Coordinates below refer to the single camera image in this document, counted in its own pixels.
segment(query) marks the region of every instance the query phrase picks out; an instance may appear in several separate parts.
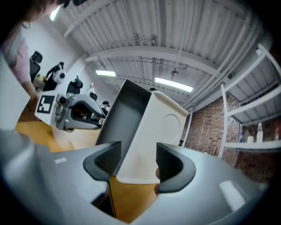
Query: desk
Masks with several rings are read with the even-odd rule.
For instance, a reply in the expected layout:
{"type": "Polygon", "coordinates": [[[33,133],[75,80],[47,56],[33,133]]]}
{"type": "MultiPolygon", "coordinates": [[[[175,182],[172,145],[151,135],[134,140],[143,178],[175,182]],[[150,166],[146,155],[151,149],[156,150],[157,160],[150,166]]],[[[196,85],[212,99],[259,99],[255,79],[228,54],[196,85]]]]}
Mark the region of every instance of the desk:
{"type": "MultiPolygon", "coordinates": [[[[51,152],[91,147],[99,135],[99,130],[75,130],[73,133],[59,131],[37,121],[18,123],[16,130],[29,136],[36,144],[48,146],[51,152]]],[[[154,185],[122,184],[116,177],[111,177],[110,186],[116,217],[127,223],[136,219],[156,200],[154,185]]]]}

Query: metal shelf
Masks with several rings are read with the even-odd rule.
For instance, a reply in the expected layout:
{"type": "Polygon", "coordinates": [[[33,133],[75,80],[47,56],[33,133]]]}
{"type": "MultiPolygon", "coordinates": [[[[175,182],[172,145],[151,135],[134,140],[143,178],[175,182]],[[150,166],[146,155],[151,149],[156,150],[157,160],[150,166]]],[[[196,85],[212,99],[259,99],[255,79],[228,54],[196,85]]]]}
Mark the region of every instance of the metal shelf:
{"type": "Polygon", "coordinates": [[[262,143],[231,143],[226,142],[225,148],[233,149],[281,149],[281,140],[262,143]]]}
{"type": "Polygon", "coordinates": [[[226,87],[224,87],[223,84],[221,85],[224,106],[224,126],[222,143],[218,155],[220,158],[223,156],[223,150],[225,147],[241,149],[242,151],[248,152],[281,151],[281,140],[262,143],[226,142],[227,118],[229,116],[235,118],[239,123],[243,125],[250,125],[265,120],[270,120],[281,115],[281,86],[278,86],[277,88],[271,90],[276,85],[277,79],[280,79],[281,68],[266,48],[264,48],[261,44],[258,44],[258,47],[261,52],[258,58],[231,84],[226,87]],[[262,72],[256,73],[256,76],[254,76],[253,71],[255,71],[256,68],[259,68],[261,62],[266,62],[267,65],[270,65],[273,68],[268,71],[267,76],[263,76],[262,72]],[[250,82],[249,80],[247,81],[249,77],[253,79],[252,82],[250,82]],[[263,79],[263,86],[258,84],[258,80],[260,79],[263,79]],[[240,91],[235,90],[234,92],[231,92],[231,88],[237,88],[240,91]],[[259,97],[267,91],[270,92],[262,97],[259,97]],[[249,103],[228,112],[226,92],[229,92],[239,102],[249,103]]]}

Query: black gripper pad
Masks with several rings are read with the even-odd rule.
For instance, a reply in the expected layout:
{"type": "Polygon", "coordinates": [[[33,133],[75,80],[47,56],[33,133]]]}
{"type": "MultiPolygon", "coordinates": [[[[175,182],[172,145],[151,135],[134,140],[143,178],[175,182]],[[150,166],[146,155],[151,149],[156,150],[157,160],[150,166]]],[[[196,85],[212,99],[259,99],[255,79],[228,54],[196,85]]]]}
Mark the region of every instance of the black gripper pad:
{"type": "Polygon", "coordinates": [[[121,160],[121,142],[114,142],[103,150],[89,155],[83,161],[84,170],[97,181],[109,183],[118,163],[121,160]]]}
{"type": "Polygon", "coordinates": [[[196,173],[195,164],[187,156],[175,151],[175,145],[157,143],[156,163],[159,167],[159,193],[178,192],[187,186],[196,173]]]}

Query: ceiling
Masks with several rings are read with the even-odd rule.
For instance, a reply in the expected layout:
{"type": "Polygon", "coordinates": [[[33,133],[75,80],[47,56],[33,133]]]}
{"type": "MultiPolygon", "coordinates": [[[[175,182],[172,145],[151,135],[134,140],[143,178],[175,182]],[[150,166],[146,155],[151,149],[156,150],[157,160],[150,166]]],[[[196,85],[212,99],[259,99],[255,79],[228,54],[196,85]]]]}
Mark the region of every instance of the ceiling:
{"type": "Polygon", "coordinates": [[[58,18],[64,37],[79,43],[93,71],[115,71],[115,78],[101,77],[110,89],[118,91],[130,79],[186,109],[239,74],[267,34],[259,18],[234,0],[89,0],[60,10],[58,18]],[[156,77],[193,91],[155,83],[156,77]]]}

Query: black office chair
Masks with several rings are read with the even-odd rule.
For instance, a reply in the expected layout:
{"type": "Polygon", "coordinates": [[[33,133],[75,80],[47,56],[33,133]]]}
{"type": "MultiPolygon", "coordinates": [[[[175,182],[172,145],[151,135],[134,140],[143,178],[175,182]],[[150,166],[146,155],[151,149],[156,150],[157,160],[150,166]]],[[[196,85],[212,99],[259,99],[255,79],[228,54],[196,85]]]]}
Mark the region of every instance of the black office chair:
{"type": "Polygon", "coordinates": [[[39,63],[42,62],[42,55],[35,51],[32,57],[29,59],[29,66],[30,66],[30,77],[31,77],[31,82],[34,81],[37,73],[40,71],[41,67],[39,63]]]}
{"type": "Polygon", "coordinates": [[[97,95],[94,93],[90,93],[90,97],[95,101],[97,100],[97,95]]]}
{"type": "Polygon", "coordinates": [[[83,87],[82,81],[77,78],[74,81],[71,81],[68,85],[66,93],[80,94],[80,89],[83,87]]]}

